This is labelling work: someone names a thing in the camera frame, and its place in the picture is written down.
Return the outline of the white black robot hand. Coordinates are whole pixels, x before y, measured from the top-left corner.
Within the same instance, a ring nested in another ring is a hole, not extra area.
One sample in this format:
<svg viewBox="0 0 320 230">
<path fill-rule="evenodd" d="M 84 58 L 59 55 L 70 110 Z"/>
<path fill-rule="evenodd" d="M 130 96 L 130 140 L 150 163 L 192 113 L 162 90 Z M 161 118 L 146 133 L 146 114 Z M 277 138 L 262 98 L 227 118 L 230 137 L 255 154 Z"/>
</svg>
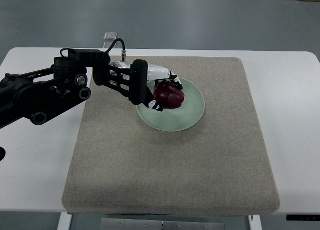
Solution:
<svg viewBox="0 0 320 230">
<path fill-rule="evenodd" d="M 182 83 L 175 73 L 165 67 L 149 63 L 147 67 L 147 82 L 150 82 L 152 80 L 155 81 L 155 87 L 160 81 L 169 81 L 173 83 L 178 89 L 183 89 Z M 154 97 L 146 97 L 143 105 L 149 109 L 160 112 L 163 111 L 164 107 L 163 104 L 158 104 Z"/>
</svg>

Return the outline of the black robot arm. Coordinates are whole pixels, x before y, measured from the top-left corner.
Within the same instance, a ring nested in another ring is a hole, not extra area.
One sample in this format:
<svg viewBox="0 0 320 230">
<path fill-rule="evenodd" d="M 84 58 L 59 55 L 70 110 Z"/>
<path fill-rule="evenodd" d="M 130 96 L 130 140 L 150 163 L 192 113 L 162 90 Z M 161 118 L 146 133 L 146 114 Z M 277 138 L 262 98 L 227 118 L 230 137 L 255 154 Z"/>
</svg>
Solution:
<svg viewBox="0 0 320 230">
<path fill-rule="evenodd" d="M 20 118 L 42 125 L 91 96 L 87 68 L 93 80 L 119 92 L 134 104 L 147 98 L 148 64 L 137 59 L 129 67 L 111 65 L 109 50 L 66 48 L 49 68 L 24 74 L 6 73 L 0 82 L 0 126 Z"/>
</svg>

